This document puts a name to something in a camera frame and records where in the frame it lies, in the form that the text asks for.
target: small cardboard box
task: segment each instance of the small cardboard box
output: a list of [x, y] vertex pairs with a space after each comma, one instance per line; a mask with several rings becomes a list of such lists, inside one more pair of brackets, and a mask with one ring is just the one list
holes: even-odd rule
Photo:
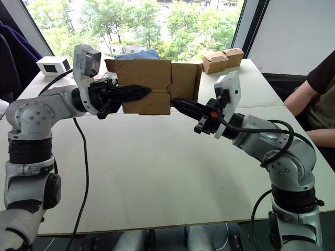
[[222, 51], [204, 57], [203, 69], [207, 74], [224, 71], [227, 65], [228, 58]]
[[119, 86], [141, 85], [151, 93], [141, 100], [122, 104], [124, 113], [169, 115], [171, 99], [198, 100], [201, 66], [193, 63], [171, 63], [170, 60], [105, 60], [107, 70], [115, 72]]
[[227, 67], [234, 67], [240, 65], [244, 55], [244, 52], [240, 48], [224, 50], [223, 52], [229, 59]]

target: white table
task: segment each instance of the white table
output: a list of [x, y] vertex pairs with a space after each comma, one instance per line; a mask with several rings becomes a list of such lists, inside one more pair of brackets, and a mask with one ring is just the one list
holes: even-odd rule
[[[198, 102], [206, 104], [210, 98], [215, 98], [214, 83], [219, 76], [231, 71], [238, 71], [242, 98], [238, 107], [263, 107], [284, 105], [276, 92], [272, 89], [261, 72], [250, 59], [243, 59], [240, 66], [227, 68], [223, 72], [207, 75], [202, 73]], [[53, 77], [45, 77], [41, 72], [32, 80], [19, 99], [36, 97], [40, 91], [53, 80]], [[53, 87], [75, 85], [72, 74], [57, 81]]]
[[[236, 112], [300, 125], [284, 106], [240, 108]], [[270, 180], [260, 163], [227, 139], [193, 132], [196, 124], [178, 112], [170, 116], [114, 114], [106, 120], [78, 118], [88, 142], [90, 191], [79, 233], [250, 219]], [[0, 194], [3, 194], [7, 131], [0, 121]], [[72, 120], [53, 128], [53, 153], [62, 177], [62, 198], [45, 214], [40, 234], [72, 232], [85, 190], [82, 139]], [[317, 150], [316, 193], [335, 210], [335, 173]], [[270, 197], [256, 218], [267, 218]]]

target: white device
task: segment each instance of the white device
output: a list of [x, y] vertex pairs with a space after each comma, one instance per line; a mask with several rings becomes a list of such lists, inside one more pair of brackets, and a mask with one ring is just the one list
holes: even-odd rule
[[44, 76], [58, 76], [71, 68], [66, 56], [44, 56], [36, 63]]

